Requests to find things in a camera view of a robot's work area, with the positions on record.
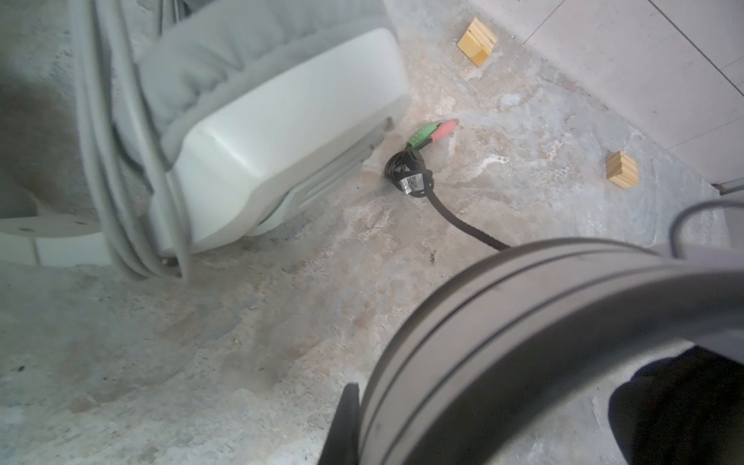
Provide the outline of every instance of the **gray cable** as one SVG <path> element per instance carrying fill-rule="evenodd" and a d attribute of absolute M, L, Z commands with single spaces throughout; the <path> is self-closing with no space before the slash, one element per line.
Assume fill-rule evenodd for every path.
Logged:
<path fill-rule="evenodd" d="M 187 223 L 182 222 L 177 214 L 179 209 L 166 180 L 160 150 L 147 119 L 121 4 L 118 1 L 96 3 L 94 0 L 71 0 L 69 4 L 76 51 L 77 111 L 83 166 L 112 253 L 112 262 L 132 278 L 180 275 L 183 281 L 187 281 L 190 274 L 185 233 Z M 105 35 L 97 27 L 99 11 L 96 7 L 100 9 L 100 21 L 106 26 Z M 106 38 L 121 82 L 126 115 L 133 122 L 136 147 L 153 189 L 153 201 L 164 216 L 180 272 L 178 268 L 165 266 L 158 256 L 141 219 L 136 216 L 124 182 L 121 172 L 123 155 L 114 137 L 110 102 L 106 98 L 110 80 L 103 78 L 109 67 L 101 65 L 100 44 Z"/>

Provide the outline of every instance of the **ear cup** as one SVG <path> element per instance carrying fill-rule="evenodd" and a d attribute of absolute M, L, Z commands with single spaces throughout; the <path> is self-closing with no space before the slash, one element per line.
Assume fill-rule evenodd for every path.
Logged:
<path fill-rule="evenodd" d="M 217 0 L 205 5 L 167 30 L 138 64 L 150 123 L 168 163 L 175 162 L 183 138 L 206 116 L 377 28 L 394 32 L 382 0 Z M 119 136 L 130 148 L 132 127 L 118 107 L 115 115 Z"/>

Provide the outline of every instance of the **black ear cushion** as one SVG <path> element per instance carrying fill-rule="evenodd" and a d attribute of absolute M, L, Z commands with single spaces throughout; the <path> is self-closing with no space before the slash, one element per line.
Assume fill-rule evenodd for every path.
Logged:
<path fill-rule="evenodd" d="M 166 31 L 138 64 L 151 124 L 167 160 L 176 160 L 183 138 L 203 118 L 297 64 L 377 28 L 394 32 L 382 0 L 207 4 Z M 117 118 L 117 127 L 132 147 L 126 118 Z"/>

